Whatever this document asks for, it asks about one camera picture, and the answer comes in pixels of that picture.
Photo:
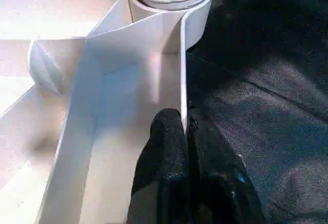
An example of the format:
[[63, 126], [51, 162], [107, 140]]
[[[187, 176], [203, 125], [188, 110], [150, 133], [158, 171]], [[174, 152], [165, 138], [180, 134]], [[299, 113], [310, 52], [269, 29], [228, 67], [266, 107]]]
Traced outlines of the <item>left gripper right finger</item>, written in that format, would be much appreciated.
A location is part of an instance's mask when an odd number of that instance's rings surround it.
[[195, 107], [189, 110], [187, 141], [192, 223], [265, 223], [242, 157]]

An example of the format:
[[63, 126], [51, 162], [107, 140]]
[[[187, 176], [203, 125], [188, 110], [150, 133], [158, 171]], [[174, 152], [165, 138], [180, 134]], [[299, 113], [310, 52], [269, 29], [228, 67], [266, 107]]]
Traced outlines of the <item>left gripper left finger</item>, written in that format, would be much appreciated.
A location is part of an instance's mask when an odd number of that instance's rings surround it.
[[127, 223], [187, 222], [187, 143], [176, 109], [159, 111], [136, 163]]

